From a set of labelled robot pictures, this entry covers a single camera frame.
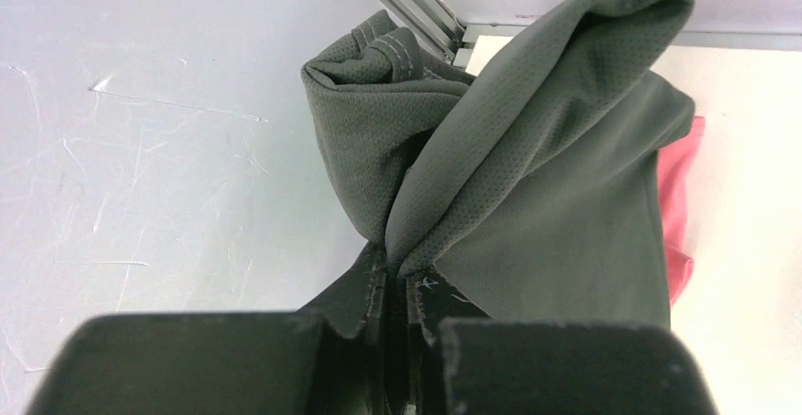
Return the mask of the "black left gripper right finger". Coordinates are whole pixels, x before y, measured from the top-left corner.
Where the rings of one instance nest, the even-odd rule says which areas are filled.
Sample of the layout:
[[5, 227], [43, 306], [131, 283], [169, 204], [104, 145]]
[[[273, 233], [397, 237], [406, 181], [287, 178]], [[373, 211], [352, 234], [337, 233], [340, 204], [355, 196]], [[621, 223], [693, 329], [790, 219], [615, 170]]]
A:
[[716, 412], [696, 361], [665, 329], [494, 320], [434, 270], [406, 286], [421, 414]]

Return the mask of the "grey t-shirt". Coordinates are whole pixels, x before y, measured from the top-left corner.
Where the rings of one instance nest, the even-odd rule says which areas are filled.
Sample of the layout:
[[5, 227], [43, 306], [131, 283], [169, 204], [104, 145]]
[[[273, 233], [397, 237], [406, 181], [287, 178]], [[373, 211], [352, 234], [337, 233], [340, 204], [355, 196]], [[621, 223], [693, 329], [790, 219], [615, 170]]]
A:
[[301, 71], [346, 215], [494, 318], [668, 326], [657, 153], [694, 103], [652, 67], [693, 7], [565, 0], [477, 76], [376, 13]]

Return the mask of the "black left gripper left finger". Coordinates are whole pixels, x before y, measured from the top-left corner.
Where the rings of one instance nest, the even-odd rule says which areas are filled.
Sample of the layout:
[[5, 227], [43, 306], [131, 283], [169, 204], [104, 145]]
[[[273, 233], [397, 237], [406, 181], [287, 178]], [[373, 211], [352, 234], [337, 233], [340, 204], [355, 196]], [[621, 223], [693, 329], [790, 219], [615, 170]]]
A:
[[367, 245], [292, 312], [146, 313], [84, 322], [31, 414], [379, 414], [384, 250]]

